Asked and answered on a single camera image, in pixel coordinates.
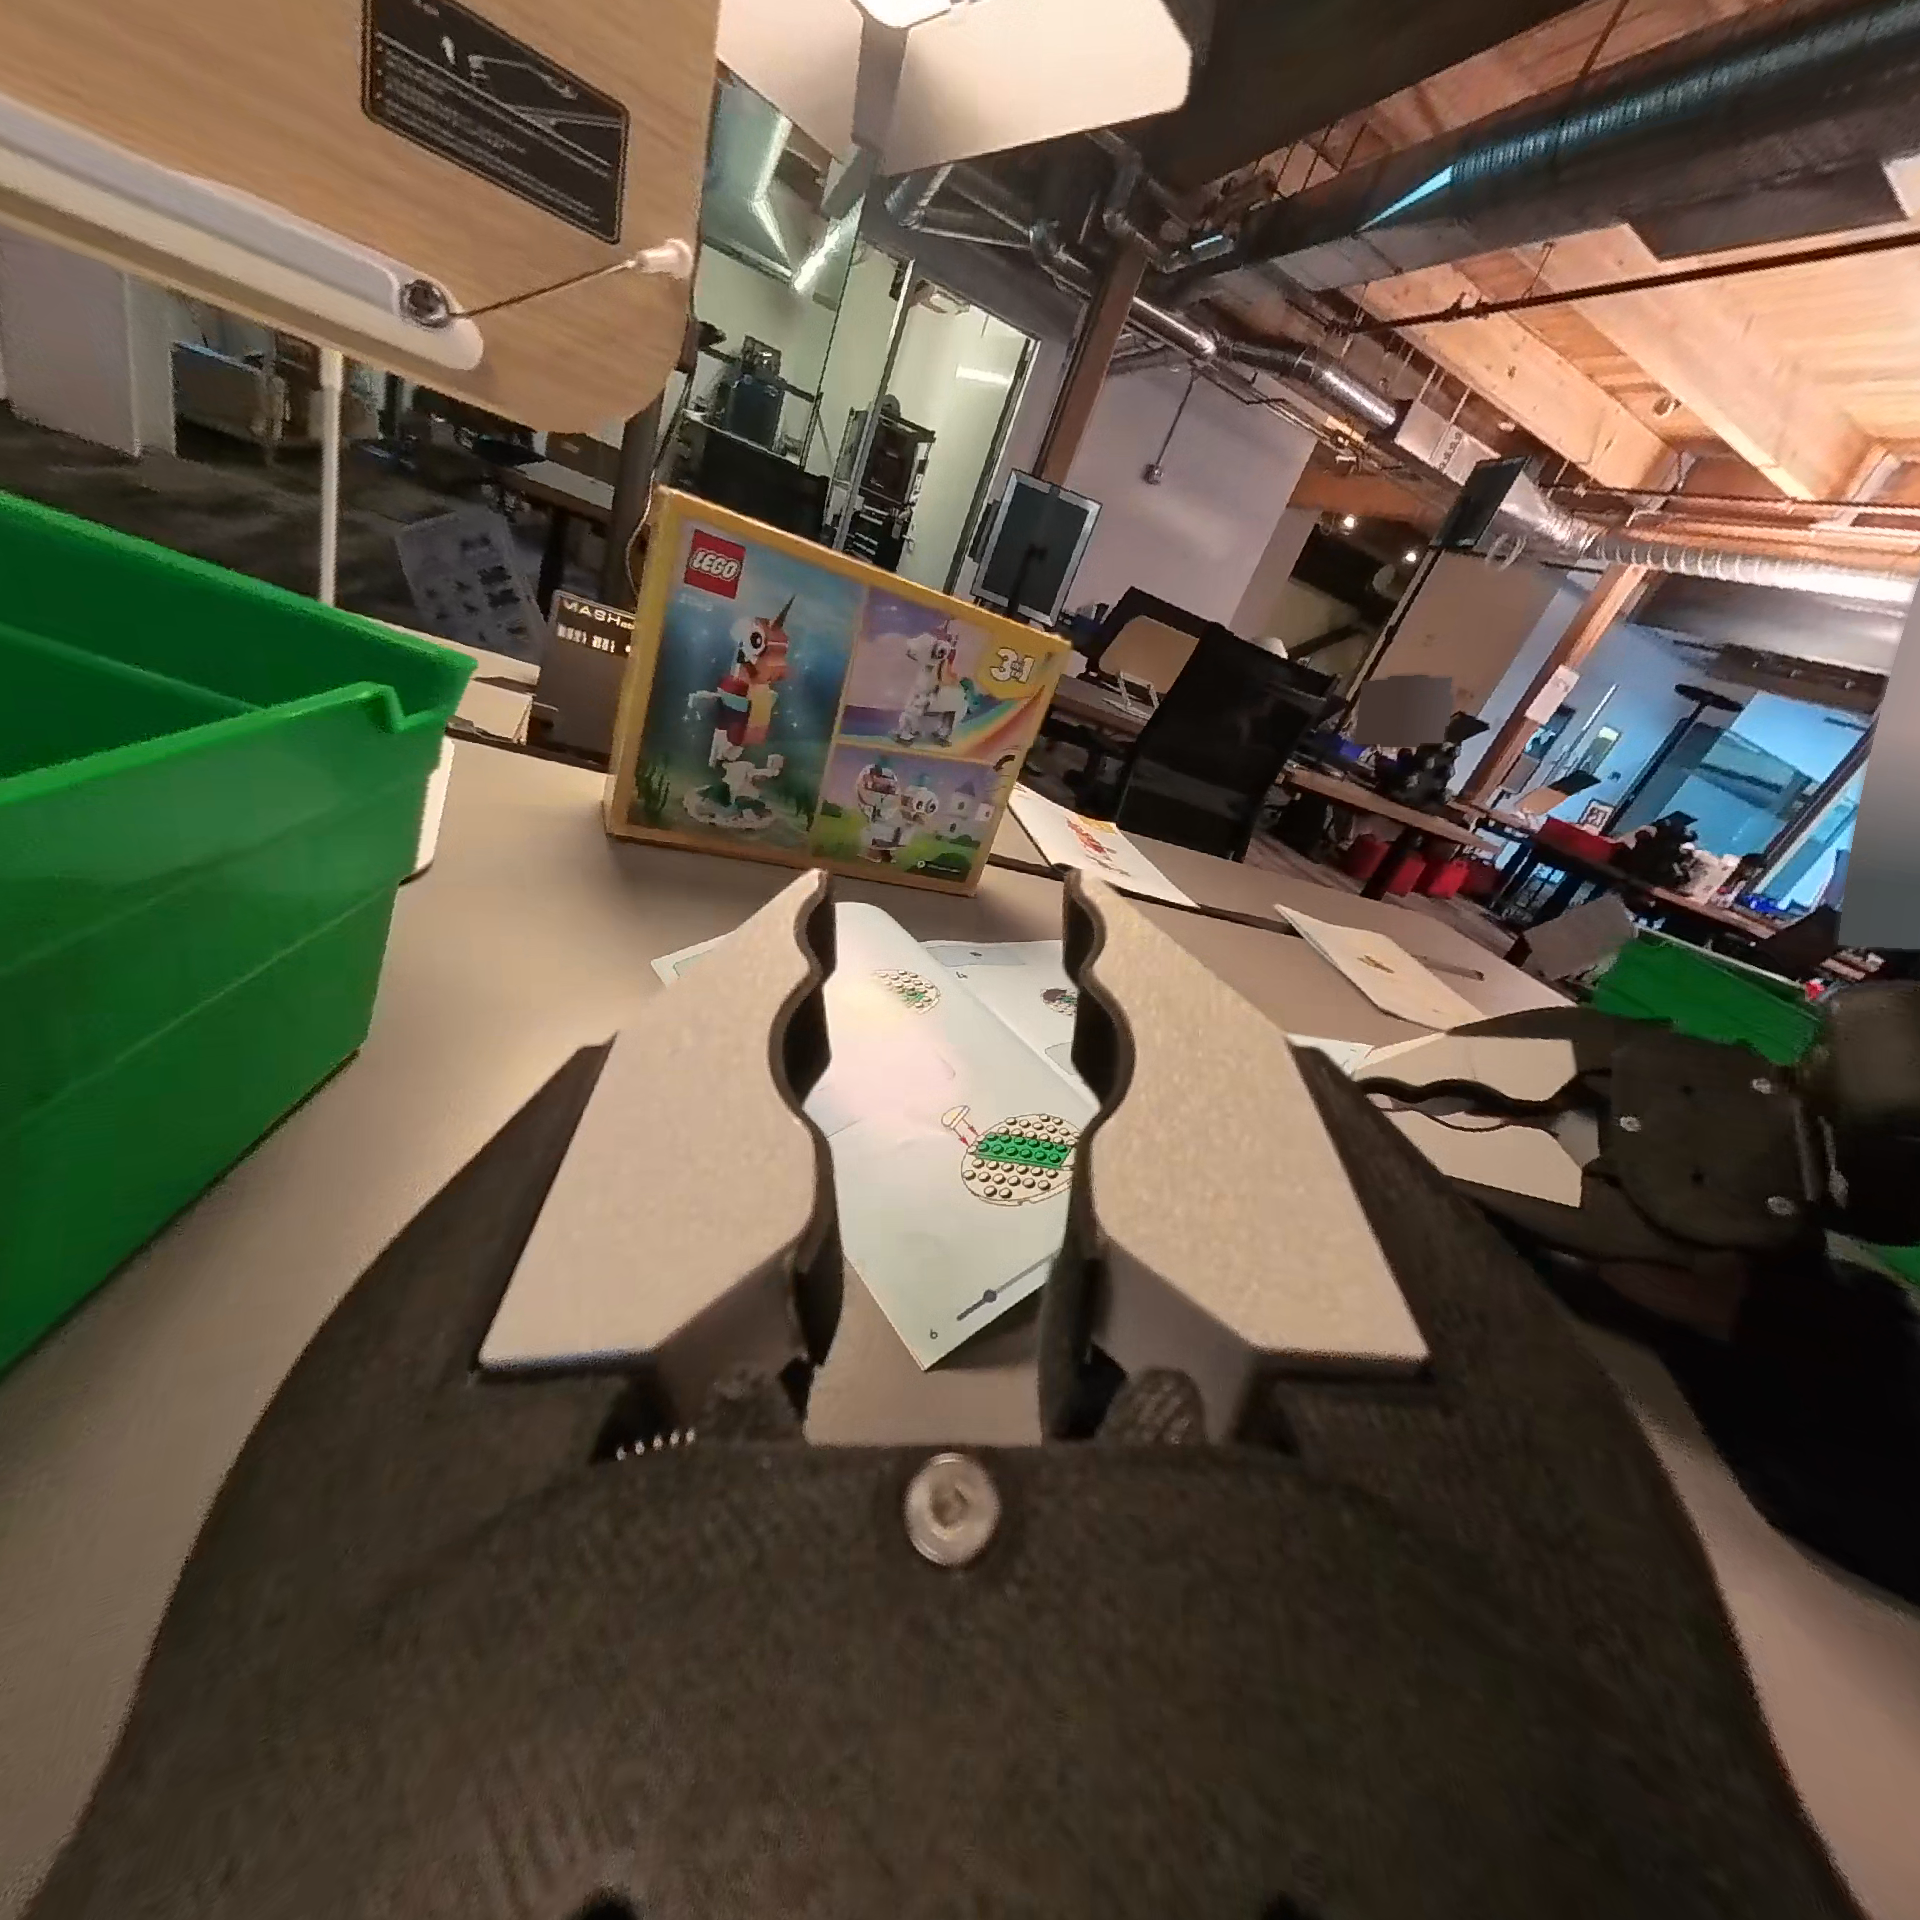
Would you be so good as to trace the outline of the green baseplate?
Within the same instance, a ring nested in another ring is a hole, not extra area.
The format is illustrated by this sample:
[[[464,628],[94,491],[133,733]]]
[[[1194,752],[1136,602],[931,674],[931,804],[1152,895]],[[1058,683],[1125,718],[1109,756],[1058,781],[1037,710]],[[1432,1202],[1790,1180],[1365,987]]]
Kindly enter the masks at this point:
[[[1821,1027],[1821,1006],[1803,982],[1650,927],[1596,974],[1589,1006],[1692,1039],[1741,1045],[1775,1064],[1802,1062]]]

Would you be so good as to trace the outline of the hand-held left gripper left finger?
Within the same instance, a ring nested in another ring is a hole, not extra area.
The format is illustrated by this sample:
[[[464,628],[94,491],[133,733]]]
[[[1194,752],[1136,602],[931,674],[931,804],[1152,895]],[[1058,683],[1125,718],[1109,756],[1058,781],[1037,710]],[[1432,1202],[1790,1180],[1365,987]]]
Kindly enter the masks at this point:
[[[805,870],[608,1045],[478,1368],[624,1376],[690,1429],[741,1378],[808,1399],[843,1304],[831,1156],[831,882]]]

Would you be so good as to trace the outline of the white booklet with red print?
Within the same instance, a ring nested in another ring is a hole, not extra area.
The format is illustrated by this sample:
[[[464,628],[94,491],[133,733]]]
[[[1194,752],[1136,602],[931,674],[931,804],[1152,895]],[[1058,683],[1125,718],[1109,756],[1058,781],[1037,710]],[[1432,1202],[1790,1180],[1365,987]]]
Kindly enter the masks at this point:
[[[1014,786],[1007,816],[1053,870],[1100,877],[1141,901],[1195,907],[1116,823],[1063,807],[1023,783]]]

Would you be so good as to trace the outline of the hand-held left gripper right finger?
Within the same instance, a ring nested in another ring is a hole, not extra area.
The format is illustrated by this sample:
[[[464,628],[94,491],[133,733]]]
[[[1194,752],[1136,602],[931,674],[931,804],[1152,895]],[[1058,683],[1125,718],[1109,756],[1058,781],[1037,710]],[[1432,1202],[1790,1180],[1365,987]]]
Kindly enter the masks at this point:
[[[1424,1333],[1282,1027],[1109,882],[1063,892],[1071,1151],[1040,1310],[1040,1434],[1091,1436],[1096,1360],[1175,1376],[1203,1440],[1243,1437],[1278,1381],[1412,1386]]]

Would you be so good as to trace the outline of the tan paper sheet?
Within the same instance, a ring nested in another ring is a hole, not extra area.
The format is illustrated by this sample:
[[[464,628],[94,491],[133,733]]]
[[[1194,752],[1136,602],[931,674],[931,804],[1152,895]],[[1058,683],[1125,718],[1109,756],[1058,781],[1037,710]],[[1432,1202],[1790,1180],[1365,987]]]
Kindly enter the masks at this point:
[[[1495,1018],[1563,1012],[1573,1003],[1566,995],[1495,958],[1439,963],[1396,943],[1381,930],[1317,918],[1291,904],[1278,904],[1278,917],[1381,1014],[1424,1031],[1448,1031]]]

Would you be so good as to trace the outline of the black labelled box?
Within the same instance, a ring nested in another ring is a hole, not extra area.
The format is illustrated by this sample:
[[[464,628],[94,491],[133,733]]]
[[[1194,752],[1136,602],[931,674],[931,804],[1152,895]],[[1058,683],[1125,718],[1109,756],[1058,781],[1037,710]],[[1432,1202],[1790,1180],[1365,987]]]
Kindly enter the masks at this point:
[[[543,741],[605,762],[634,654],[634,612],[557,589],[540,654],[534,716]]]

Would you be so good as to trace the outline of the black spiral duct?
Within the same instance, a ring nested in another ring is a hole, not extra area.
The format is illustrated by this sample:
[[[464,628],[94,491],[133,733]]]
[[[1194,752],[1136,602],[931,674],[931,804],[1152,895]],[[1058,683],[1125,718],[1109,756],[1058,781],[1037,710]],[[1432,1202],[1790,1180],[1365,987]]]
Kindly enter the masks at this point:
[[[1252,210],[1203,282],[1325,292],[1581,234],[1656,260],[1916,220],[1917,4],[1730,18]]]

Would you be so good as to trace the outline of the hanging black screen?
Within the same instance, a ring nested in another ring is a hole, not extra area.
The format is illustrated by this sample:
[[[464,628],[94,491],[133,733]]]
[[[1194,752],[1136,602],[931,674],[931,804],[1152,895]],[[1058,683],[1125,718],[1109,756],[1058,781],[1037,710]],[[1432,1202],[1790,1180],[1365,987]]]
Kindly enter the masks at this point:
[[[1486,556],[1499,531],[1510,518],[1508,498],[1522,480],[1532,477],[1528,456],[1491,455],[1461,482],[1453,502],[1439,518],[1429,546],[1435,552]]]

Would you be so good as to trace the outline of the black office chair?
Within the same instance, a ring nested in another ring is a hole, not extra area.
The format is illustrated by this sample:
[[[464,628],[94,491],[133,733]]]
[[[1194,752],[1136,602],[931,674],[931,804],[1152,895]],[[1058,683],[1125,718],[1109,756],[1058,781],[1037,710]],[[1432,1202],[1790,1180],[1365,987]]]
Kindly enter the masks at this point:
[[[1125,832],[1234,862],[1338,701],[1330,674],[1141,587],[1102,622],[1095,667],[1149,683],[1158,701],[1088,795]]]

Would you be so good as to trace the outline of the green plastic bin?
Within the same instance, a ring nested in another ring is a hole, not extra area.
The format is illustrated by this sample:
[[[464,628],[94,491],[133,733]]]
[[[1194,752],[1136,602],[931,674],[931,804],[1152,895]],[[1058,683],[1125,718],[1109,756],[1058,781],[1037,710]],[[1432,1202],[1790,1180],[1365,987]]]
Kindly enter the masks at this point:
[[[474,663],[2,502],[2,1365],[368,1037]]]

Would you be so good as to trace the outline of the wooden board on white stand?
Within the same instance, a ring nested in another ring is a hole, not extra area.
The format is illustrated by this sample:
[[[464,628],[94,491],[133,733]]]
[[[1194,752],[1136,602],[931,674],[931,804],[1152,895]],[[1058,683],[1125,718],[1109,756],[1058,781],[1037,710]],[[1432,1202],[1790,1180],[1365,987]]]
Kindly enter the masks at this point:
[[[720,14],[4,2],[4,226],[588,431],[680,354]]]

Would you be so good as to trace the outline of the grey cardboard piece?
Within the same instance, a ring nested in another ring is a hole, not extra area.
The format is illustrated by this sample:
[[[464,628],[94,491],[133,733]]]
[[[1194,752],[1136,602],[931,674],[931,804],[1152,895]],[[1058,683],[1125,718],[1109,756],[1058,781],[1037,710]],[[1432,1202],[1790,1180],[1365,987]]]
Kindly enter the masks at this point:
[[[1578,981],[1608,966],[1637,933],[1621,895],[1597,895],[1527,927],[1515,965],[1547,982]]]

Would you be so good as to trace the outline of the light blue instruction booklet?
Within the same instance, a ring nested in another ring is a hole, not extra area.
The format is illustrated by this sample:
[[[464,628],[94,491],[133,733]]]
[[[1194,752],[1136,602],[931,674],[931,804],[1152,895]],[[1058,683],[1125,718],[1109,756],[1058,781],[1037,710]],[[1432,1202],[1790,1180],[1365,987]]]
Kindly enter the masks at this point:
[[[834,904],[822,1079],[843,1251],[920,1372],[1047,1283],[1096,1100],[1058,940],[924,941]]]

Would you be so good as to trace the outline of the white lamp head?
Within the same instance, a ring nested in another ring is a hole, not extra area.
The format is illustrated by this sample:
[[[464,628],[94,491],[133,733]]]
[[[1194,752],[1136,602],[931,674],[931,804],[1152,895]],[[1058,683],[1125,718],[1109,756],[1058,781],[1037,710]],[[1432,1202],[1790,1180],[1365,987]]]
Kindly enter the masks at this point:
[[[1164,2],[853,2],[828,18],[853,37],[806,135],[861,182],[1167,111],[1195,69]]]

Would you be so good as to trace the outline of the monitor on stand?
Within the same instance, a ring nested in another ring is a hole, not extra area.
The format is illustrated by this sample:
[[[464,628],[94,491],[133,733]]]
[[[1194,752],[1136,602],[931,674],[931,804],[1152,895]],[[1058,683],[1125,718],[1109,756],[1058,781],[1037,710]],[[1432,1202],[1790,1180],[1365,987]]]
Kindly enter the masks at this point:
[[[973,603],[1051,628],[1100,515],[1095,498],[1030,471],[1013,471],[970,548]]]

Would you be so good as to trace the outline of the printed paper sheet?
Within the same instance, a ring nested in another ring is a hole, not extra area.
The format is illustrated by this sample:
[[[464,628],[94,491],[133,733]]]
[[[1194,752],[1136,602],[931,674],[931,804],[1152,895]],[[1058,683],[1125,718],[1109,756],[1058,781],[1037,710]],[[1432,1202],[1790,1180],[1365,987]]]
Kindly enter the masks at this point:
[[[459,502],[404,522],[396,550],[420,634],[524,663],[540,656],[543,615],[495,512]]]

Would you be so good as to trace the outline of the yellow lego box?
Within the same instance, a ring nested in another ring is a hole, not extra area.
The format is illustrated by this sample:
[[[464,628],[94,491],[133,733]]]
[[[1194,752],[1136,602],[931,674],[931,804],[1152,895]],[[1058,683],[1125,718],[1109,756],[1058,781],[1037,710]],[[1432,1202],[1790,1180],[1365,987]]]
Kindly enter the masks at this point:
[[[660,487],[615,708],[615,840],[972,895],[1058,636]]]

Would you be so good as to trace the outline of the background desk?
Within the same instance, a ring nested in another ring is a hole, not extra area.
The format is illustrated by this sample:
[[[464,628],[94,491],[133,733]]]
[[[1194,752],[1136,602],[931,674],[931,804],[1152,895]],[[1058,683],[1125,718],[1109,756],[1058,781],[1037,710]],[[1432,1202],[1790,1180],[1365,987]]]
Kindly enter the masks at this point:
[[[1327,803],[1332,808],[1349,811],[1356,818],[1392,823],[1398,834],[1395,846],[1405,848],[1437,843],[1446,834],[1451,834],[1470,853],[1482,848],[1487,836],[1527,848],[1539,830],[1559,826],[1547,811],[1533,814],[1510,807],[1486,807],[1455,797],[1446,797],[1437,807],[1410,807],[1379,794],[1365,781],[1288,764],[1271,791],[1274,804],[1307,795]],[[1756,851],[1750,855],[1741,855],[1739,862],[1727,869],[1726,882],[1719,886],[1714,898],[1679,895],[1682,904],[1672,911],[1687,909],[1690,915],[1726,924],[1730,927],[1770,926],[1778,922],[1788,907],[1747,907],[1738,901],[1741,895],[1754,895],[1762,886],[1762,877],[1783,859],[1788,859],[1788,853]]]

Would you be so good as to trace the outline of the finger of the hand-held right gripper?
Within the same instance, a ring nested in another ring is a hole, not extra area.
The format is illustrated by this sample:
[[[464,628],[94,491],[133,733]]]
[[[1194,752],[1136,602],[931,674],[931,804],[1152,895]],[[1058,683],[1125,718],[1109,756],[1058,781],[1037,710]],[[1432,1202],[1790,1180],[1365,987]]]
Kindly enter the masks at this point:
[[[1591,1006],[1501,1014],[1368,1054],[1368,1098],[1392,1108],[1606,1112],[1615,1020]]]
[[[1415,1100],[1371,1087],[1368,1100],[1432,1171],[1455,1184],[1547,1205],[1581,1200],[1581,1165],[1533,1115],[1487,1108],[1466,1095]]]

